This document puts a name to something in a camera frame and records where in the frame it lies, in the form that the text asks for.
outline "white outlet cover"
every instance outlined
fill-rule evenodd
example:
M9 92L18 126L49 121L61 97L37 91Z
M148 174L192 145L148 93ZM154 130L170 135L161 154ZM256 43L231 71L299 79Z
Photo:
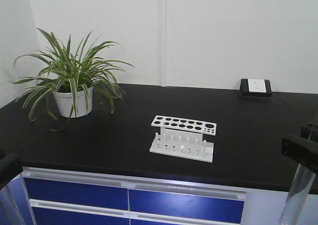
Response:
M248 91L250 92L266 92L264 79L248 79Z

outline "potted plant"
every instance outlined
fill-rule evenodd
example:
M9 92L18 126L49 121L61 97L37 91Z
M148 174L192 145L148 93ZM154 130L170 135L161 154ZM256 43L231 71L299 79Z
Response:
M45 99L45 111L56 119L52 113L48 96L52 92L62 116L73 118L87 115L92 110L93 89L109 99L111 113L114 112L114 98L122 98L123 90L119 87L113 70L124 71L115 64L130 63L120 60L106 60L96 54L105 48L110 48L118 43L103 41L95 45L95 40L86 50L91 32L84 37L78 45L75 53L71 53L71 35L64 45L53 33L38 29L50 43L51 47L46 50L38 50L36 53L26 54L20 57L30 56L38 58L47 64L35 77L23 77L13 82L16 84L34 81L35 85L25 88L25 92L17 98L26 97L23 109L31 103L29 119L34 121L33 113L38 103Z

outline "white flower pot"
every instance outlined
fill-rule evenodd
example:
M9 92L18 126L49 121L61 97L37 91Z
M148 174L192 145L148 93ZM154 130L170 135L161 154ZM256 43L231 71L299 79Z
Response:
M54 92L54 97L56 104L58 106L59 112L63 117L69 117L72 109L73 98L71 92ZM77 92L78 101L77 108L78 113L75 116L73 111L71 118L86 116L92 110L92 99L93 99L93 87L88 89L88 111L86 109L85 93L84 91Z

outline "test tube rack peg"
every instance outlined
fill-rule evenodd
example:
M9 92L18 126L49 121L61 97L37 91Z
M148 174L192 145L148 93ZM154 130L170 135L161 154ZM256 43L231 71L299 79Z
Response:
M215 136L216 123L157 115L151 125L160 127L160 134L150 152L212 163L214 143L203 140L203 134Z

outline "spider plant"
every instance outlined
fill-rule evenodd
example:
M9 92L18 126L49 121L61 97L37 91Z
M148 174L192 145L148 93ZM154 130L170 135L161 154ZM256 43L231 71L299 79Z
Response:
M104 41L95 45L97 38L88 49L85 50L88 46L87 42L91 35L90 32L81 40L75 53L71 53L71 35L67 44L64 45L53 33L48 33L39 28L38 30L46 38L51 47L46 50L38 50L36 53L21 55L14 61L15 64L19 58L29 56L35 57L47 65L37 76L23 77L23 79L13 82L16 84L30 81L35 82L35 85L24 88L26 91L17 98L17 100L19 100L22 97L26 97L23 109L25 109L29 103L32 104L29 119L31 121L36 119L33 118L33 114L41 100L45 100L45 111L56 119L56 116L49 108L48 96L50 92L71 92L73 104L70 116L72 112L77 116L77 91L84 91L86 109L88 110L88 89L90 87L93 87L97 93L109 99L111 113L113 113L113 99L122 98L123 90L119 87L112 71L124 71L120 66L117 66L118 63L129 66L133 65L120 60L106 60L96 56L96 54L118 43L114 41Z

